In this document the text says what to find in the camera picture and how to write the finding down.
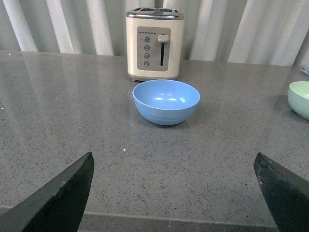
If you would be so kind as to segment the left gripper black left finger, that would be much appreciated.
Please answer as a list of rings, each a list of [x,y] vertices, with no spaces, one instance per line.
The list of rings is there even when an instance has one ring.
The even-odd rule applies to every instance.
[[[2,232],[76,232],[88,201],[94,158],[86,153],[0,217]]]

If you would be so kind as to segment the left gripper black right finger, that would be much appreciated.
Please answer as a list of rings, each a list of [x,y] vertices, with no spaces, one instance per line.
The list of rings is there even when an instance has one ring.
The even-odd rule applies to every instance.
[[[280,232],[309,230],[309,182],[259,152],[254,171]]]

